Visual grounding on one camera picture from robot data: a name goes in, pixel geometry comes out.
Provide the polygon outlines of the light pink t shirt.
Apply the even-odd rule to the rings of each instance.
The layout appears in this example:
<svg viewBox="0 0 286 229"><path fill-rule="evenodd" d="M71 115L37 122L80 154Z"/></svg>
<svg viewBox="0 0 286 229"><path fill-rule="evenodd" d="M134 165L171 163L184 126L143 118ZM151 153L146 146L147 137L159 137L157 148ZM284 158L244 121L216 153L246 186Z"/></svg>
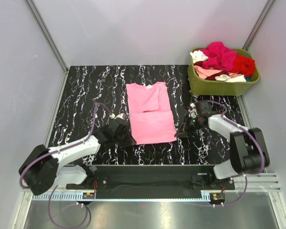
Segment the light pink t shirt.
<svg viewBox="0 0 286 229"><path fill-rule="evenodd" d="M138 145L176 141L174 116L165 82L126 85L131 134Z"/></svg>

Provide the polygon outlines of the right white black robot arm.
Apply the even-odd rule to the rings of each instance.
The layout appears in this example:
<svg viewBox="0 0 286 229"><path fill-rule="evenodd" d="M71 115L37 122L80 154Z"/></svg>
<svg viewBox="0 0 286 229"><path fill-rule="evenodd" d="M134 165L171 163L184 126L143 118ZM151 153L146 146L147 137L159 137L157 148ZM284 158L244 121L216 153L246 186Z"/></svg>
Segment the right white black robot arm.
<svg viewBox="0 0 286 229"><path fill-rule="evenodd" d="M208 128L230 143L230 158L215 165L207 177L207 184L212 189L218 189L227 178L243 173L262 173L270 164L262 130L240 125L228 119L226 112L227 108L216 101L192 103L175 134L177 138L189 138L196 131Z"/></svg>

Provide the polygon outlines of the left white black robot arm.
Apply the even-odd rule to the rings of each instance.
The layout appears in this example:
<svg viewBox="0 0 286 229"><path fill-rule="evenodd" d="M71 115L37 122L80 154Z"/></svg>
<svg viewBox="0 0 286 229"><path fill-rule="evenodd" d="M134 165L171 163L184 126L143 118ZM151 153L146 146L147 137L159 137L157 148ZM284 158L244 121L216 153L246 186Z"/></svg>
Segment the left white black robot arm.
<svg viewBox="0 0 286 229"><path fill-rule="evenodd" d="M93 172L85 165L68 167L69 163L95 155L101 148L134 144L136 141L131 135L129 125L124 119L117 117L74 142L50 148L38 145L19 168L20 186L30 189L36 196L55 186L88 189L93 185Z"/></svg>

